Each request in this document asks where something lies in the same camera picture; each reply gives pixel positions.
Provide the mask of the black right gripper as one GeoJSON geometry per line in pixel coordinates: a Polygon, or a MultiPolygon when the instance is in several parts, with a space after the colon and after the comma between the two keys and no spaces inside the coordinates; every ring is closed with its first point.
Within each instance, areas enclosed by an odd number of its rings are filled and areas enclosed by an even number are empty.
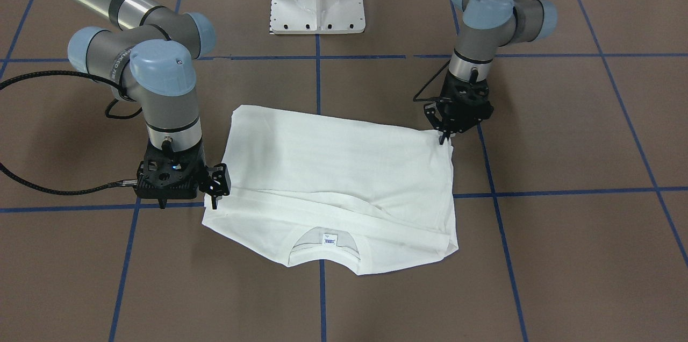
{"type": "Polygon", "coordinates": [[[211,197],[213,210],[219,200],[230,195],[231,179],[225,163],[206,165],[204,143],[175,152],[169,142],[159,149],[148,142],[137,170],[135,193],[141,199],[157,200],[158,208],[166,209],[167,200],[193,200],[198,192],[211,197]]]}

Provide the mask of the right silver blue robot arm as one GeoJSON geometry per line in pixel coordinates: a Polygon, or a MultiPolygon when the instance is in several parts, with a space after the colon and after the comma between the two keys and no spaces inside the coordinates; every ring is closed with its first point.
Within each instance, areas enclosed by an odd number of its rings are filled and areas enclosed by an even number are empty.
{"type": "Polygon", "coordinates": [[[6,166],[2,173],[33,190],[76,196],[112,188],[133,188],[140,199],[192,200],[204,193],[216,209],[230,195],[225,163],[205,161],[202,124],[192,63],[216,46],[216,29],[200,13],[175,13],[155,0],[72,0],[108,19],[116,32],[89,26],[71,37],[67,57],[73,69],[19,75],[2,89],[41,76],[72,76],[112,89],[113,102],[137,102],[148,142],[132,180],[83,190],[56,190],[25,180],[6,166]]]}

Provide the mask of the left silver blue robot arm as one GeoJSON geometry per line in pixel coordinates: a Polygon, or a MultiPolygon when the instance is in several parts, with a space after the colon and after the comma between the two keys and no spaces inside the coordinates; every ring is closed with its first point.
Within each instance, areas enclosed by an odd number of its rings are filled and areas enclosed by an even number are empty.
{"type": "Polygon", "coordinates": [[[492,116],[487,77],[502,46],[548,37],[556,28],[555,6],[543,0],[451,0],[462,16],[439,95],[424,99],[424,114],[439,144],[492,116]]]}

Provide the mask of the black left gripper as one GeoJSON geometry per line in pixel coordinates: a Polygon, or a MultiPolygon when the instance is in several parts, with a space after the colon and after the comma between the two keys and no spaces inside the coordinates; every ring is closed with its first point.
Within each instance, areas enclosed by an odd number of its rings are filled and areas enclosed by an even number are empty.
{"type": "Polygon", "coordinates": [[[448,72],[440,95],[424,105],[424,114],[438,131],[438,144],[443,145],[451,134],[464,133],[492,116],[487,80],[478,80],[469,73],[465,81],[448,72]]]}

